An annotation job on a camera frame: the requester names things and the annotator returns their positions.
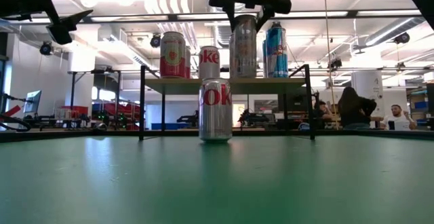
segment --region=red can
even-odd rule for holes
[[[209,78],[199,90],[199,138],[226,142],[232,137],[232,93],[227,79]]]
[[[220,53],[214,46],[205,46],[199,53],[199,78],[220,77]]]
[[[185,78],[185,40],[181,33],[164,33],[160,49],[161,77]]]
[[[191,78],[191,52],[190,47],[185,49],[185,78]]]

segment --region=soda can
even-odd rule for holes
[[[231,137],[231,86],[227,79],[204,79],[199,90],[199,138],[204,142],[227,142]]]
[[[185,40],[181,33],[164,33],[160,49],[160,73],[162,78],[185,78]]]
[[[237,64],[238,78],[256,77],[256,19],[251,15],[240,15],[235,18],[234,54]]]
[[[190,47],[185,49],[185,78],[191,78],[191,51]]]
[[[233,39],[233,34],[231,34],[231,37],[229,38],[229,77],[231,79],[237,78],[238,62],[235,60],[234,47],[235,42]]]
[[[274,22],[267,31],[268,77],[288,77],[288,53],[286,51],[286,30]]]
[[[220,77],[220,53],[214,46],[205,46],[199,53],[199,79]]]
[[[264,71],[262,72],[264,74],[264,78],[269,77],[269,70],[267,69],[267,41],[264,40],[262,42],[262,63],[264,67]]]

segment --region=wooden shelf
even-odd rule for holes
[[[147,79],[146,86],[166,95],[197,95],[201,79]],[[232,94],[291,94],[304,85],[303,78],[229,79]]]

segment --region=long dark hair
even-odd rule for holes
[[[354,88],[346,87],[338,102],[339,113],[348,113],[353,109],[359,110],[361,104],[360,100]]]

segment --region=white shirt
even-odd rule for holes
[[[408,120],[404,115],[399,117],[387,115],[381,122],[386,125],[386,130],[389,130],[389,122],[395,122],[395,130],[411,130],[410,122],[414,122],[414,120],[411,117]]]

